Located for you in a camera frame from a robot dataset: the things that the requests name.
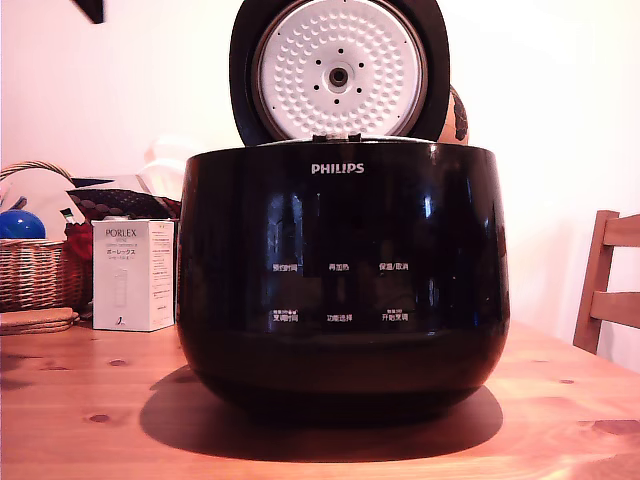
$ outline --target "table wood grain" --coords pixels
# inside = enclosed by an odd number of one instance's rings
[[[174,328],[8,337],[2,478],[634,479],[640,375],[512,325],[477,394],[417,425],[256,424],[186,366]]]

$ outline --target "coaster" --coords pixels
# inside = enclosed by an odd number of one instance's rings
[[[70,308],[0,314],[0,335],[54,333],[70,328],[78,314]]]

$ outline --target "inner lid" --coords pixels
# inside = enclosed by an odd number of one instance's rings
[[[427,78],[419,35],[386,0],[300,0],[259,42],[252,93],[275,140],[400,136],[423,108]]]
[[[436,145],[431,140],[422,140],[420,138],[394,137],[394,136],[374,136],[374,135],[314,135],[312,138],[280,140],[271,142],[265,146],[276,145],[302,145],[306,143],[424,143],[427,145]]]

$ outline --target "blue ball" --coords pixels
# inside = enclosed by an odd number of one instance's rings
[[[0,213],[0,239],[42,239],[47,232],[44,224],[33,213],[9,210]]]

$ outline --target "wooden chair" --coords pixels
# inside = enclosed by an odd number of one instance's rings
[[[640,247],[640,215],[599,211],[573,344],[596,354],[602,321],[640,328],[640,293],[608,293],[614,247]]]

